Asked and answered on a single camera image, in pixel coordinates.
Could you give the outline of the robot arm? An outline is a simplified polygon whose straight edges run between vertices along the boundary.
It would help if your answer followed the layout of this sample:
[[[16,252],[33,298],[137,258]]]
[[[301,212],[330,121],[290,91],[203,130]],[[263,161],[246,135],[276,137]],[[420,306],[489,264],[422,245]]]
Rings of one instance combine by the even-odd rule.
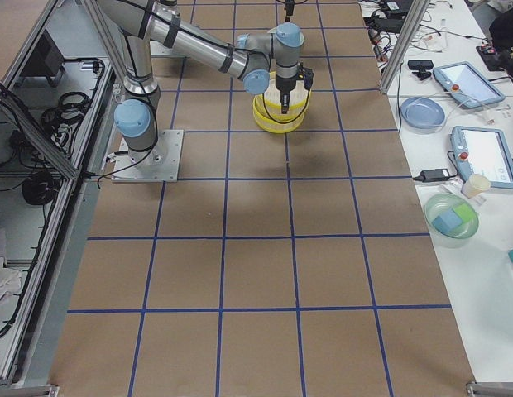
[[[295,0],[284,0],[285,22],[291,22],[295,11]]]
[[[120,31],[124,86],[131,98],[156,105],[159,88],[152,74],[151,41],[242,81],[245,91],[253,95],[268,89],[274,65],[283,113],[289,110],[290,93],[299,81],[311,90],[313,73],[300,62],[304,37],[293,23],[282,23],[271,33],[239,36],[233,45],[181,20],[158,1],[99,1],[98,6]]]

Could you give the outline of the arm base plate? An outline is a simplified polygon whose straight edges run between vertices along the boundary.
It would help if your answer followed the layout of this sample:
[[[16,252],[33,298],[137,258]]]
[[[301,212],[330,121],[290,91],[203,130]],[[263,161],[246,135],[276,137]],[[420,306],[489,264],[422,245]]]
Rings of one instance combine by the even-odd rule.
[[[155,183],[176,182],[178,179],[181,150],[184,140],[183,130],[161,130],[153,152],[139,165],[132,160],[140,160],[138,153],[119,155],[115,159],[116,173],[111,175],[113,182]]]
[[[177,50],[167,48],[157,41],[150,41],[152,58],[185,58],[185,55]]]

